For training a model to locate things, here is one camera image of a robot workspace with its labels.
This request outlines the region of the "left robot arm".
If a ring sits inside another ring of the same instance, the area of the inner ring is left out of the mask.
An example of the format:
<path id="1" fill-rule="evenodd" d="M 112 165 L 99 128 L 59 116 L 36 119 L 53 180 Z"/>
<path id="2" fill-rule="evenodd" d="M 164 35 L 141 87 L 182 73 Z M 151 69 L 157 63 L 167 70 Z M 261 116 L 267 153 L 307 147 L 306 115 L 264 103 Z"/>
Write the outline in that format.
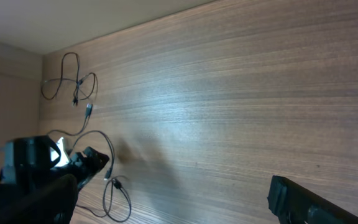
<path id="1" fill-rule="evenodd" d="M 13 139 L 0 152 L 4 154 L 0 170 L 3 197 L 76 195 L 110 161 L 92 147 L 71 155 L 46 135 Z"/>

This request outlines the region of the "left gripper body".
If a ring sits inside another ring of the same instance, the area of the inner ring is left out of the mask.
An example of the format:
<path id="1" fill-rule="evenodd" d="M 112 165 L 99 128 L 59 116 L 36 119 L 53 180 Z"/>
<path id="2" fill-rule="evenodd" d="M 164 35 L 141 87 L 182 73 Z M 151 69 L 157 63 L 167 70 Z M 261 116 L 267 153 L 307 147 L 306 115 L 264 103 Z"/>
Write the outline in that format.
<path id="1" fill-rule="evenodd" d="M 109 156 L 87 147 L 83 152 L 76 152 L 64 166 L 53 168 L 54 177 L 73 175 L 77 189 L 81 190 L 109 162 Z"/>

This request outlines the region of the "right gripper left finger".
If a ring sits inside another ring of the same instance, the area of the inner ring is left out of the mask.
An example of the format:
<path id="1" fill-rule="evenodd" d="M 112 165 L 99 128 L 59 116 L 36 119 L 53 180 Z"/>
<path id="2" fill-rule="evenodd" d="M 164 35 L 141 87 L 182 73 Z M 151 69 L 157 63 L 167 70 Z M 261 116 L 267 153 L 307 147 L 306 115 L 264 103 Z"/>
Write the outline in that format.
<path id="1" fill-rule="evenodd" d="M 77 200 L 71 174 L 30 193 L 17 185 L 0 184 L 0 223 L 70 223 Z"/>

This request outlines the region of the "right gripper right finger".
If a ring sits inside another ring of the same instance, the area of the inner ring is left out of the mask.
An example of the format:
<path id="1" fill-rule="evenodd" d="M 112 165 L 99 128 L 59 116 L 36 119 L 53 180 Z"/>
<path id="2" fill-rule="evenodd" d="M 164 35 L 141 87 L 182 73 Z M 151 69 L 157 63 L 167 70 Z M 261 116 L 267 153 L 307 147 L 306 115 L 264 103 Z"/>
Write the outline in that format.
<path id="1" fill-rule="evenodd" d="M 272 177 L 267 200 L 281 224 L 358 224 L 357 216 L 286 177 Z"/>

